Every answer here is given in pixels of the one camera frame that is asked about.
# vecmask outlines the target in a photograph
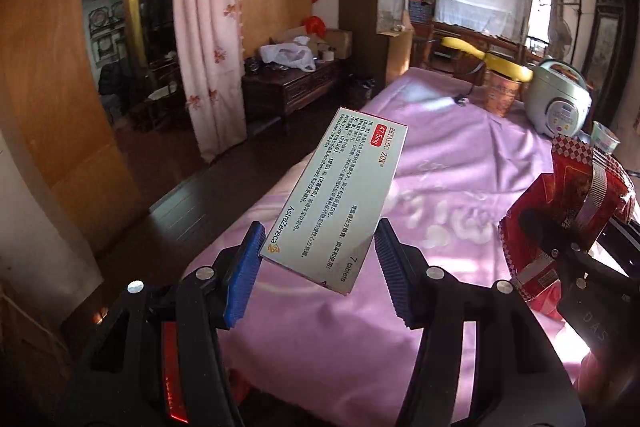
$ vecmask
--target red package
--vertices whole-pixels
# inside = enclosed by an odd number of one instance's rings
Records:
[[[558,136],[551,153],[553,174],[541,174],[511,206],[498,229],[513,285],[530,301],[530,307],[560,319],[556,312],[560,288],[554,284],[558,279],[556,262],[522,232],[518,223],[521,211],[543,210],[563,227],[574,230],[583,248],[590,248],[611,216],[628,223],[635,192],[612,156],[580,140]]]

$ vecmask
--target rice cooker handle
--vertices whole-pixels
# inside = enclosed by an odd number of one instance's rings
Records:
[[[578,85],[582,89],[586,89],[587,91],[589,90],[589,88],[587,87],[587,83],[584,81],[584,77],[580,74],[580,71],[576,70],[571,64],[567,64],[562,60],[556,60],[555,58],[546,58],[538,64],[538,67],[549,70],[554,64],[558,64],[559,66],[562,66],[563,68],[566,68],[567,70],[573,72],[575,74],[575,78],[578,79]]]

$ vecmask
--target white curtain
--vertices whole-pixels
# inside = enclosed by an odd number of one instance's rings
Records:
[[[206,162],[246,139],[240,0],[174,0],[180,73]]]
[[[435,20],[520,41],[527,0],[436,0]]]

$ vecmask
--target orange bucket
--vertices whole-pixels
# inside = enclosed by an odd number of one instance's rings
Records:
[[[520,82],[487,70],[484,85],[486,88],[484,108],[497,116],[507,114],[520,90]]]

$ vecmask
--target pink floral curtain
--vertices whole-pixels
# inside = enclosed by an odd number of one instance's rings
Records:
[[[174,0],[180,71],[206,162],[246,139],[240,0]]]

